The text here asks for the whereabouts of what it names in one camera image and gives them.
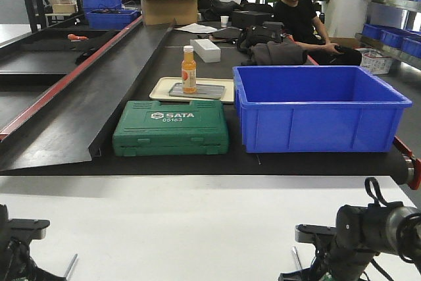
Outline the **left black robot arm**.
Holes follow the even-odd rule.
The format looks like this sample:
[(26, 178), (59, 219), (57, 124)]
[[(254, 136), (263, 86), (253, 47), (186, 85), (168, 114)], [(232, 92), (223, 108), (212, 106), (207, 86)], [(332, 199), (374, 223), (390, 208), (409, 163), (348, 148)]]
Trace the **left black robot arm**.
[(39, 268), (30, 255), (31, 241), (44, 238), (49, 225), (49, 220), (9, 218), (7, 206), (1, 206), (2, 280), (66, 280)]

